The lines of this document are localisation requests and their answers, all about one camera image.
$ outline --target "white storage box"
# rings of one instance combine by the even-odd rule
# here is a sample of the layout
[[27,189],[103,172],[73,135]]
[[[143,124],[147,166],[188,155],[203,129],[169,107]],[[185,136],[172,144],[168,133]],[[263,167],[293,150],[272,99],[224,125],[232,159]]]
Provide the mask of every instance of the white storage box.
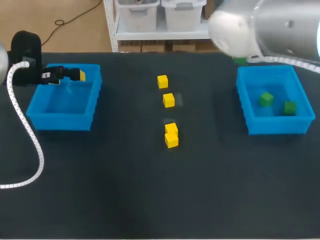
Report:
[[160,0],[116,0],[120,20],[130,33],[155,31],[159,4]]
[[190,32],[197,29],[202,7],[207,0],[161,0],[165,8],[166,26],[169,32]]

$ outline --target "green cube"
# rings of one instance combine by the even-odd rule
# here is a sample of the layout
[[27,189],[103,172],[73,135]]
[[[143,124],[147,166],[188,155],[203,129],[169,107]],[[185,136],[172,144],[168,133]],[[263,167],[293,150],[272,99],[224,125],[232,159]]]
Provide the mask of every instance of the green cube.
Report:
[[296,115],[296,103],[294,101],[286,101],[284,103],[284,114],[289,116]]
[[265,92],[264,94],[262,94],[260,96],[260,105],[263,106],[263,107],[269,107],[271,106],[271,104],[273,103],[274,101],[274,96],[272,94],[270,94],[269,92]]
[[247,62],[247,59],[246,58],[237,58],[237,57],[234,57],[233,58],[233,61],[234,63],[236,64],[239,64],[239,65],[242,65],[242,66],[248,66],[248,62]]

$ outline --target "black cable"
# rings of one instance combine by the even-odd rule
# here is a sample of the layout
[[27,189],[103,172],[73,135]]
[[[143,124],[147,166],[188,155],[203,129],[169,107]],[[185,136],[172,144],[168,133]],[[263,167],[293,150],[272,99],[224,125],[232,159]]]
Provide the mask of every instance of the black cable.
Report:
[[55,20],[55,21],[54,21],[54,24],[57,25],[58,27],[56,27],[56,29],[51,32],[51,34],[50,34],[50,36],[48,37],[48,39],[45,40],[44,43],[41,44],[41,46],[45,45],[45,44],[50,40],[50,38],[52,37],[52,35],[53,35],[59,28],[61,28],[62,26],[67,25],[67,24],[73,22],[73,21],[76,20],[77,18],[80,18],[82,15],[84,15],[84,14],[90,12],[91,10],[95,9],[96,7],[98,7],[101,3],[102,3],[102,0],[100,0],[99,3],[98,3],[97,5],[95,5],[94,7],[92,7],[92,8],[90,8],[90,9],[88,9],[87,11],[79,14],[78,16],[76,16],[75,18],[71,19],[70,21],[65,22],[65,21],[63,21],[63,20],[61,20],[61,19]]

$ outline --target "wooden floor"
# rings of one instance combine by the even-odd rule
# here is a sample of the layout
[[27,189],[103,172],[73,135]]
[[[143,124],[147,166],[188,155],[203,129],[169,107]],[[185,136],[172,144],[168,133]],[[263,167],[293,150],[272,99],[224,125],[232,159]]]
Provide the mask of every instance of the wooden floor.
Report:
[[[0,0],[0,42],[10,49],[20,30],[36,33],[44,42],[57,27],[93,7],[99,0]],[[43,52],[111,52],[105,9],[96,9],[61,27],[42,47]]]

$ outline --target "cardboard box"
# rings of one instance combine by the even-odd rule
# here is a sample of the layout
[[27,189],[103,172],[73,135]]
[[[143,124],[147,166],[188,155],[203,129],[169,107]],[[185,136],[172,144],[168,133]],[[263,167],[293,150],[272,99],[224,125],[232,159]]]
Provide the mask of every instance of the cardboard box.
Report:
[[164,53],[166,42],[164,40],[144,40],[142,41],[141,52]]
[[172,51],[183,51],[193,53],[196,50],[195,40],[174,40],[172,45]]
[[123,53],[140,53],[141,41],[119,41],[118,51]]

